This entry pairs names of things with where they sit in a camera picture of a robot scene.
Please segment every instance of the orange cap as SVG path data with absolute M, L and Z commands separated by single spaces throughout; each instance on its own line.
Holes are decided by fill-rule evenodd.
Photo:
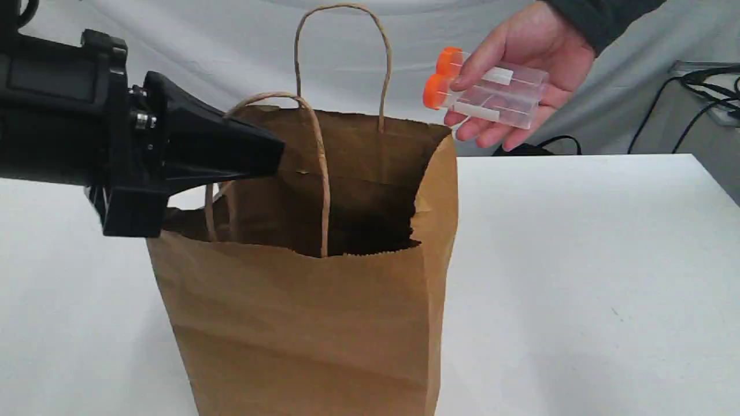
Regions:
M 463 65 L 463 50 L 459 47 L 446 47 L 437 59 L 437 73 L 449 78 L 456 78 Z
M 450 78 L 440 74 L 430 76 L 424 87 L 424 105 L 439 110 L 450 93 L 450 82 Z

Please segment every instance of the white table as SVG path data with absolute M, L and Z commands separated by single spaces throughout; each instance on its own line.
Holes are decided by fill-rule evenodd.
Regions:
M 0 194 L 0 415 L 195 415 L 144 242 Z M 461 159 L 460 205 L 439 416 L 737 414 L 740 208 L 691 156 Z

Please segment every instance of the sleeve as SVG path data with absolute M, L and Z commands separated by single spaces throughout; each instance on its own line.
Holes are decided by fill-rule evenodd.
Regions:
M 666 0 L 546 0 L 578 29 L 600 55 L 635 20 Z

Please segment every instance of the human hand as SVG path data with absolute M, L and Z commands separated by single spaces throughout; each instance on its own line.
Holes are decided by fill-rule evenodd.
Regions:
M 571 99 L 591 70 L 596 54 L 578 30 L 544 1 L 536 1 L 495 28 L 468 58 L 452 90 L 472 87 L 499 62 L 537 68 L 550 73 L 545 94 L 529 130 L 471 118 L 457 130 L 457 138 L 478 137 L 480 147 L 504 140 L 506 151 L 524 143 L 555 111 Z M 448 112 L 445 124 L 454 126 L 465 115 Z

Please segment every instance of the brown paper bag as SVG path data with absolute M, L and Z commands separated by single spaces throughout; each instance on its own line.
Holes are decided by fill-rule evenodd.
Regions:
M 303 110 L 247 107 L 275 96 Z M 232 115 L 285 140 L 279 173 L 173 209 L 148 241 L 201 416 L 432 416 L 457 231 L 449 129 L 290 93 Z

